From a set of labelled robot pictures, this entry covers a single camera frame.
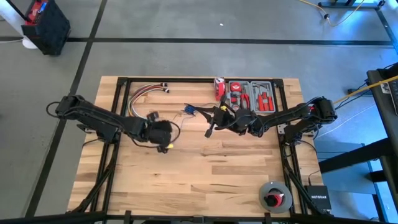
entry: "red-handled pliers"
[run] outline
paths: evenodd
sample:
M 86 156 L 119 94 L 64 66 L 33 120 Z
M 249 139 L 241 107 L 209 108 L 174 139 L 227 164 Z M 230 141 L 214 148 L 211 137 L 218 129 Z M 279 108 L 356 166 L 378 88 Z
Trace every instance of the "red-handled pliers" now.
M 242 109 L 250 110 L 250 98 L 249 98 L 249 95 L 246 94 L 246 91 L 244 88 L 242 88 L 241 107 L 242 107 Z

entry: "colorful wires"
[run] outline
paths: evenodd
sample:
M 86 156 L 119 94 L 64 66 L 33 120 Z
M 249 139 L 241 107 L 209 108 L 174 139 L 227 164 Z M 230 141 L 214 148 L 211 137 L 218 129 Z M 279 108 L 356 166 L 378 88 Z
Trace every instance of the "colorful wires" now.
M 127 103 L 127 108 L 129 110 L 129 115 L 130 116 L 137 116 L 140 118 L 145 118 L 143 116 L 140 116 L 137 111 L 134 109 L 134 103 L 140 98 L 142 95 L 152 92 L 152 91 L 164 91 L 166 93 L 169 93 L 170 90 L 167 88 L 167 83 L 159 83 L 159 84 L 147 84 L 142 87 L 140 87 L 138 90 L 136 90 L 132 96 L 130 97 L 128 103 Z

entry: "black metal frame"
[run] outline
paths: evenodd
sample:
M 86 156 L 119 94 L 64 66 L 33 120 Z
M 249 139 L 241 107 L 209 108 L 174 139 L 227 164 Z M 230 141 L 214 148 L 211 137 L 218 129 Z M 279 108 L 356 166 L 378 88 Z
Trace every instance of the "black metal frame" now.
M 343 8 L 343 9 L 354 9 L 359 6 L 360 3 L 357 3 L 357 0 L 347 0 L 346 2 L 337 2 L 338 0 L 335 0 L 334 2 L 320 2 L 318 3 L 318 6 L 320 7 L 329 7 L 329 8 Z M 361 9 L 379 9 L 380 6 L 382 6 L 384 1 L 380 1 L 378 3 L 363 3 L 361 5 Z
M 242 80 L 242 81 L 254 81 L 255 79 L 248 78 L 233 78 L 234 80 Z M 266 80 L 272 83 L 272 92 L 275 95 L 277 87 L 279 89 L 280 98 L 282 102 L 283 110 L 287 109 L 287 101 L 284 90 L 284 83 L 282 79 L 270 79 Z M 112 112 L 116 112 L 117 105 L 119 103 L 119 96 L 121 93 L 121 89 L 125 86 L 122 100 L 122 107 L 120 115 L 124 116 L 126 113 L 127 107 L 127 99 L 129 98 L 129 92 L 132 82 L 190 82 L 190 83 L 212 83 L 212 78 L 128 78 L 128 77 L 119 77 L 116 85 L 116 90 L 113 98 L 113 104 L 111 107 Z M 278 103 L 275 101 L 276 110 L 278 110 Z M 285 145 L 281 144 L 282 134 L 278 134 L 279 147 L 281 155 L 283 154 L 283 150 Z M 319 215 L 309 215 L 307 212 L 307 205 L 304 202 L 300 192 L 304 190 L 301 183 L 300 176 L 300 167 L 297 160 L 295 146 L 289 146 L 292 153 L 292 165 L 294 172 L 286 172 L 286 170 L 291 170 L 289 164 L 286 164 L 286 158 L 282 158 L 282 169 L 284 173 L 284 180 L 286 186 L 289 190 L 292 190 L 292 186 L 290 184 L 290 179 L 294 182 L 299 192 L 300 199 L 300 208 L 302 214 L 296 213 L 293 206 L 290 208 L 290 218 L 272 218 L 270 213 L 264 213 L 264 217 L 203 217 L 203 216 L 160 216 L 160 215 L 131 215 L 131 211 L 126 211 L 124 215 L 107 215 L 109 200 L 111 196 L 111 189 L 113 184 L 114 171 L 116 167 L 116 159 L 118 157 L 120 145 L 120 136 L 118 136 L 118 140 L 113 146 L 113 152 L 111 155 L 111 159 L 109 164 L 106 166 L 106 157 L 108 155 L 110 144 L 104 143 L 103 152 L 101 155 L 100 163 L 98 166 L 98 173 L 96 178 L 96 184 L 89 192 L 87 197 L 82 201 L 82 203 L 76 209 L 67 212 L 66 214 L 61 215 L 47 215 L 41 217 L 25 217 L 25 218 L 13 218 L 8 220 L 0 220 L 0 224 L 16 224 L 16 223 L 90 223 L 102 221 L 106 223 L 107 220 L 124 220 L 125 224 L 130 224 L 134 220 L 168 220 L 168 221 L 191 221 L 194 223 L 205 223 L 205 222 L 262 222 L 266 224 L 271 224 L 271 222 L 287 222 L 287 223 L 373 223 L 363 220 L 353 220 L 347 218 L 335 218 L 329 216 L 319 216 Z M 106 183 L 106 189 L 104 193 L 104 201 L 102 204 L 101 211 L 96 211 L 98 197 L 99 197 L 99 189 L 103 186 L 106 179 L 108 180 Z M 85 212 L 88 206 L 91 204 L 90 211 Z

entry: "table leg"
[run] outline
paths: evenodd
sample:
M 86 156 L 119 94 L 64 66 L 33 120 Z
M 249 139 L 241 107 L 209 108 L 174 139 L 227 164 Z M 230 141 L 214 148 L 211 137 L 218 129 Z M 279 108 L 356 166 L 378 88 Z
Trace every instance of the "table leg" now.
M 321 161 L 319 168 L 321 173 L 325 173 L 391 154 L 393 154 L 391 142 L 388 138 L 385 138 L 351 152 Z

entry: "black floor line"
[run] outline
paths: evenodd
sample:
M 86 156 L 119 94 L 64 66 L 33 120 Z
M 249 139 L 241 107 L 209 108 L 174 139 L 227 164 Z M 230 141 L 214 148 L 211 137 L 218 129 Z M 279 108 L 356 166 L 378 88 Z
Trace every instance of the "black floor line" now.
M 381 24 L 383 25 L 384 29 L 387 32 L 387 35 L 390 37 L 391 40 L 391 44 L 394 47 L 394 49 L 396 50 L 397 54 L 398 54 L 398 41 L 397 38 L 395 37 L 393 31 L 390 28 L 390 25 L 388 24 L 386 18 L 384 17 L 384 14 L 382 13 L 381 10 L 376 10 L 377 15 L 379 16 L 379 19 L 381 21 Z
M 69 95 L 73 95 L 77 92 L 77 88 L 79 86 L 81 76 L 83 75 L 83 71 L 85 69 L 87 59 L 90 54 L 91 47 L 93 46 L 93 39 L 97 33 L 98 27 L 100 26 L 100 22 L 101 22 L 103 14 L 104 14 L 104 10 L 105 10 L 105 6 L 106 6 L 107 2 L 108 2 L 108 0 L 101 1 L 101 5 L 99 6 L 98 13 L 97 13 L 96 19 L 94 21 L 93 28 L 91 29 L 89 39 L 86 43 L 86 47 L 84 49 L 83 55 L 81 56 L 81 60 L 80 60 L 75 78 L 73 79 L 72 85 L 70 87 Z M 35 190 L 33 192 L 32 198 L 30 199 L 25 217 L 34 217 L 34 215 L 36 213 L 37 206 L 39 205 L 40 198 L 43 194 L 43 189 L 45 187 L 45 183 L 47 182 L 47 179 L 49 177 L 51 166 L 52 166 L 53 160 L 55 159 L 55 155 L 57 153 L 57 149 L 58 149 L 58 146 L 61 141 L 63 130 L 65 129 L 66 122 L 67 121 L 65 121 L 65 120 L 61 120 L 57 124 L 54 136 L 52 138 L 49 152 L 45 158 L 44 166 L 41 170 L 41 173 L 40 173 L 39 179 L 37 181 L 37 184 L 35 186 Z
M 21 37 L 0 37 L 0 41 L 12 41 L 20 39 Z M 67 42 L 392 46 L 392 42 L 388 40 L 385 41 L 383 40 L 275 40 L 275 39 L 209 39 L 209 38 L 69 37 L 67 39 Z

